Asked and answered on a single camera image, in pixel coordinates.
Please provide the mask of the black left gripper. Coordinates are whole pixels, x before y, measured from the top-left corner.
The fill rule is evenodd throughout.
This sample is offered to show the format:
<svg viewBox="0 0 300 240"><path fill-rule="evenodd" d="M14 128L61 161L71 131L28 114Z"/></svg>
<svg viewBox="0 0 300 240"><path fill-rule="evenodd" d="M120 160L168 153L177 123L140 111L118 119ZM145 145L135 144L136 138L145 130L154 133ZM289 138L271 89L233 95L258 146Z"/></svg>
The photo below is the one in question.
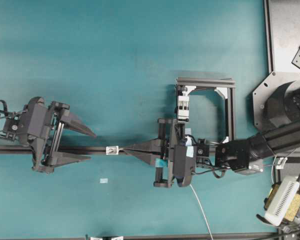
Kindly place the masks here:
<svg viewBox="0 0 300 240"><path fill-rule="evenodd" d="M60 120L62 117L62 122L66 129L96 138L97 135L87 127L80 118L70 112L70 106L65 103L52 101L48 108L48 134L46 140L35 139L32 143L26 147L31 148L32 152L32 170L41 173L52 173L54 171L53 167L60 167L72 163L79 163L83 161L90 160L90 156L77 155L68 152L54 152L51 156L51 166L43 165L42 160L45 153L45 148L47 146L47 141L50 137L50 132L54 125L54 118Z"/></svg>

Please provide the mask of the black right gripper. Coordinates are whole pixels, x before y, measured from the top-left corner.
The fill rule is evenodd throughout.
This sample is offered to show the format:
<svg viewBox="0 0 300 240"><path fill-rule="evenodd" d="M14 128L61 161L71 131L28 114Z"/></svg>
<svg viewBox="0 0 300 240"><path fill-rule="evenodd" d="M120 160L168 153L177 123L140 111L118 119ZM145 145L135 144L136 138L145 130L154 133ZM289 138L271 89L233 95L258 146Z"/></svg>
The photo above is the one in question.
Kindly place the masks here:
<svg viewBox="0 0 300 240"><path fill-rule="evenodd" d="M159 118L158 138L124 146L123 149L127 150L127 154L155 167L154 187L170 188L174 182L177 183L173 175L175 145L186 146L186 155L194 158L194 170L191 172L193 178L197 160L197 144L184 123L179 123L174 118ZM160 151L160 153L143 151Z"/></svg>

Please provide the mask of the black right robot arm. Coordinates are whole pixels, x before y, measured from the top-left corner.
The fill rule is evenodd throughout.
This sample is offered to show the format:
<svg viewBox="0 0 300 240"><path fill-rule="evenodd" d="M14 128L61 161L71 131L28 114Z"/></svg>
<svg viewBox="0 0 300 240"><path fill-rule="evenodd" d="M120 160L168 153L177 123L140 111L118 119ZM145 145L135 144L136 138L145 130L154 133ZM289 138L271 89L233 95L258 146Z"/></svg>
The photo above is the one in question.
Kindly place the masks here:
<svg viewBox="0 0 300 240"><path fill-rule="evenodd" d="M231 170L242 175L262 172L263 160L300 148L300 81L280 85L267 99L266 114L273 127L246 139L215 144L214 161L210 161L211 144L186 133L186 121L160 118L155 139L126 146L123 150L155 167L155 187L190 185L197 168L222 178Z"/></svg>

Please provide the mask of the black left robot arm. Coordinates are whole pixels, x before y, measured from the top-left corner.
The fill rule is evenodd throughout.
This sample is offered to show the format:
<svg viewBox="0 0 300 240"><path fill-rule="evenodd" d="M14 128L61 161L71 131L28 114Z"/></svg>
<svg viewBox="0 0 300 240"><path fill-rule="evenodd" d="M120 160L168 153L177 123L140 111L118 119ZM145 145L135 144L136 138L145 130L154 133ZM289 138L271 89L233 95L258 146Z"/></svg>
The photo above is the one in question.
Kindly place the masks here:
<svg viewBox="0 0 300 240"><path fill-rule="evenodd" d="M65 129L96 137L66 103L46 105L43 97L36 96L22 110L9 111L7 102L0 99L0 139L29 147L35 172L50 174L57 167L89 160L88 156L59 151Z"/></svg>

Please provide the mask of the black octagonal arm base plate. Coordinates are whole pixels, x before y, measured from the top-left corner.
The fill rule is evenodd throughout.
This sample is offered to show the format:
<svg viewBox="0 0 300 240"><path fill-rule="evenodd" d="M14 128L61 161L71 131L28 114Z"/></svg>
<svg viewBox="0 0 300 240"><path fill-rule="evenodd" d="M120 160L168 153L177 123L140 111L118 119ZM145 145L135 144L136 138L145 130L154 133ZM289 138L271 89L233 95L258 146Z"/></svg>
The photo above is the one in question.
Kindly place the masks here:
<svg viewBox="0 0 300 240"><path fill-rule="evenodd" d="M271 72L252 92L254 125L268 131L300 120L300 73Z"/></svg>

